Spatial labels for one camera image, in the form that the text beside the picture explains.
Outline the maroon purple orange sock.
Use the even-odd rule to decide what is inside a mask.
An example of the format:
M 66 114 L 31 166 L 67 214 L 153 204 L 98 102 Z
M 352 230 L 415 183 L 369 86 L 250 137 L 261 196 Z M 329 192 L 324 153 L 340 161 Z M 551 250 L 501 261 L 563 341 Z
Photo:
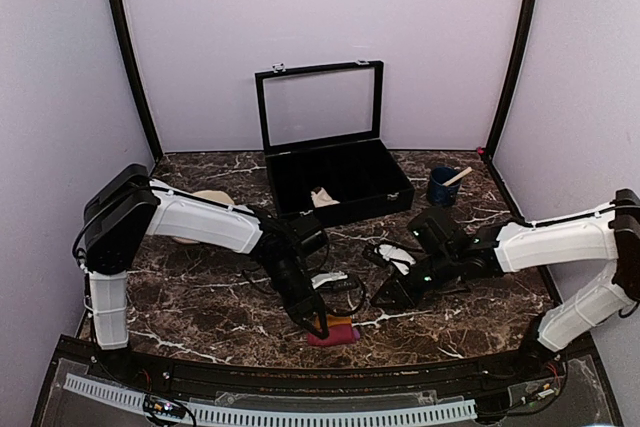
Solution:
M 354 344 L 361 337 L 359 330 L 353 326 L 350 317 L 336 317 L 328 314 L 327 325 L 329 336 L 326 339 L 320 339 L 312 333 L 307 334 L 307 343 L 310 346 L 330 347 Z

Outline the brown and white sock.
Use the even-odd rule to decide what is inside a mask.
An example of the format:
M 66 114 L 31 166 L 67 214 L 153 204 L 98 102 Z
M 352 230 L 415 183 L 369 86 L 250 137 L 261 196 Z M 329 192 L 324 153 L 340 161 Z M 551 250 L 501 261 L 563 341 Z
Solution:
M 316 187 L 311 191 L 311 200 L 315 208 L 339 204 L 339 201 L 333 199 L 323 187 Z

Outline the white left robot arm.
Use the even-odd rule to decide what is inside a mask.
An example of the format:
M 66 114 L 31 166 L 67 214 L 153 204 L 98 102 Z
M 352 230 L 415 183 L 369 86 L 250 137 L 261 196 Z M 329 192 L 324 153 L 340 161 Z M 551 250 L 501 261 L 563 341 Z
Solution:
M 101 364 L 120 383 L 141 374 L 140 359 L 126 349 L 127 272 L 152 236 L 248 256 L 269 277 L 289 318 L 320 339 L 328 337 L 326 306 L 306 266 L 327 242 L 313 215 L 286 220 L 264 209 L 207 200 L 131 164 L 86 204 L 84 225 L 72 244 L 72 256 L 88 277 L 95 339 L 104 351 Z

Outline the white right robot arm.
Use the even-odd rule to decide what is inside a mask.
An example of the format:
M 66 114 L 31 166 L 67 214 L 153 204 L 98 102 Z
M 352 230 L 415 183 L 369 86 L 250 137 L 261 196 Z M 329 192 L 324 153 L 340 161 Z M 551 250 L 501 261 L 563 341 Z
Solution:
M 534 319 L 510 371 L 534 379 L 549 358 L 573 340 L 639 301 L 639 198 L 630 189 L 574 215 L 516 220 L 468 235 L 442 207 L 422 211 L 408 225 L 424 258 L 407 247 L 380 243 L 364 249 L 369 261 L 393 272 L 371 299 L 389 310 L 415 308 L 429 293 L 454 281 L 493 278 L 530 267 L 602 260 L 600 274 L 560 306 Z

